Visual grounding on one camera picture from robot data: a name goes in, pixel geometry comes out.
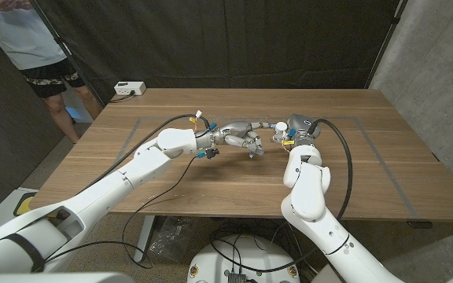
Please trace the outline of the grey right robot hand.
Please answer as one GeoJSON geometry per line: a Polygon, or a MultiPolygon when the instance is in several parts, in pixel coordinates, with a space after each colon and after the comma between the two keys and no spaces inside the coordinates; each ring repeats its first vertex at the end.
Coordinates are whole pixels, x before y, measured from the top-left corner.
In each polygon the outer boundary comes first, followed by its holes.
{"type": "Polygon", "coordinates": [[[320,135],[319,126],[311,133],[308,132],[313,122],[313,119],[306,116],[292,114],[286,122],[278,122],[274,125],[274,135],[271,140],[291,147],[312,145],[320,135]]]}

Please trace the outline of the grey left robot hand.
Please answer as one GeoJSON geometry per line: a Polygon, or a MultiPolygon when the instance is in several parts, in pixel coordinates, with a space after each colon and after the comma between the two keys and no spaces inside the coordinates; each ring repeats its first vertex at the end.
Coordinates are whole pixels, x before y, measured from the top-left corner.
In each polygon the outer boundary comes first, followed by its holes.
{"type": "Polygon", "coordinates": [[[211,127],[195,133],[198,149],[214,149],[217,145],[231,145],[245,148],[249,155],[263,155],[263,146],[260,136],[254,131],[258,128],[273,128],[273,123],[234,121],[221,127],[211,127]]]}

